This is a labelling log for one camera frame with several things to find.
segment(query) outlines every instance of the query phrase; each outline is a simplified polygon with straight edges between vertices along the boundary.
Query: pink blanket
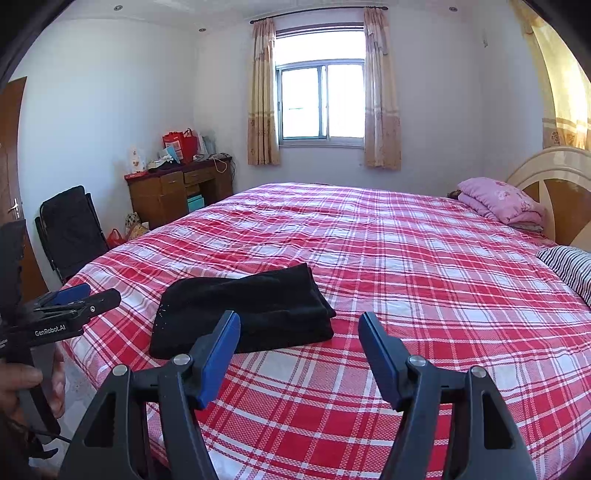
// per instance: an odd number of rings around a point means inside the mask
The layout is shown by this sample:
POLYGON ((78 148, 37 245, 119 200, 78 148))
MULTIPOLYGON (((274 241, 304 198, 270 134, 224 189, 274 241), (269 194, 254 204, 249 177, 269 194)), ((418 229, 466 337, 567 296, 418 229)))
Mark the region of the pink blanket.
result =
POLYGON ((544 227, 545 209, 520 189, 503 181, 478 177, 461 182, 458 200, 483 217, 506 225, 533 223, 544 227))

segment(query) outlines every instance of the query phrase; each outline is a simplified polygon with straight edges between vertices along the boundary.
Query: beige curtain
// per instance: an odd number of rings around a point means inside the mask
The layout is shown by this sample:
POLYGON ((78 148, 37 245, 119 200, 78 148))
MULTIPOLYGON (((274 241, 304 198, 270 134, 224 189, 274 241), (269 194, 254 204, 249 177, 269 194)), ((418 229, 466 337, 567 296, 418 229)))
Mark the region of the beige curtain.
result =
POLYGON ((255 23, 252 36, 254 47, 248 104, 248 164, 279 165, 274 108, 273 20, 267 18, 255 23))
POLYGON ((396 100, 388 20, 363 9, 365 30, 365 164, 401 168, 400 116, 396 100))
POLYGON ((543 147, 591 150, 591 83, 556 31, 522 0, 511 0, 530 46, 544 101, 543 147))

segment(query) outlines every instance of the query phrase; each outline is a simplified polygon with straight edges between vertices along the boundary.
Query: plaid bedspread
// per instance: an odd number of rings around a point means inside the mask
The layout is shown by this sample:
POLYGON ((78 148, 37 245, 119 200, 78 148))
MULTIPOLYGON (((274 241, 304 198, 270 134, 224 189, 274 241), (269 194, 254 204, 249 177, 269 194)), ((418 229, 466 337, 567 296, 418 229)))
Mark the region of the plaid bedspread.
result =
MULTIPOLYGON (((71 282, 117 288, 67 353, 99 386, 143 369, 162 292, 175 280, 241 277, 307 262, 337 312, 331 341, 234 355, 198 413, 220 480, 377 478, 401 415, 380 398, 357 337, 376 312, 411 353, 442 368, 483 365, 540 479, 557 478, 591 431, 591 312, 535 253, 551 242, 459 202, 345 187, 273 184, 192 213, 100 257, 71 282)), ((442 406, 430 478, 441 476, 442 406)), ((157 408, 153 449, 163 455, 157 408)))

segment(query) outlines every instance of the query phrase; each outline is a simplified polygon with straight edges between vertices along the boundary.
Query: folding chair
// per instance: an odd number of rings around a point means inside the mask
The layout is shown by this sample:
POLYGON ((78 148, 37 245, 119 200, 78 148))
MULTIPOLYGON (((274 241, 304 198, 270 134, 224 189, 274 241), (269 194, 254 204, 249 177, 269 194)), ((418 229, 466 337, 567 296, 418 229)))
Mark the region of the folding chair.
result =
POLYGON ((43 202, 35 225, 43 251, 62 284, 109 251, 90 193, 85 193, 82 185, 43 202))

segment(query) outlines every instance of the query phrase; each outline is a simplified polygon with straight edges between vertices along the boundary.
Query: door handle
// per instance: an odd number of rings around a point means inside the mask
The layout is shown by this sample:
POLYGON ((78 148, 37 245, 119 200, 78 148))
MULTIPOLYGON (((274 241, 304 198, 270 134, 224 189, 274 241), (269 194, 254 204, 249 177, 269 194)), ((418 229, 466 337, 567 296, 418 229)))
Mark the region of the door handle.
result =
POLYGON ((18 201, 16 199, 14 199, 14 205, 12 207, 10 207, 7 211, 7 213, 10 213, 10 212, 15 212, 17 220, 21 217, 21 215, 18 211, 18 201))

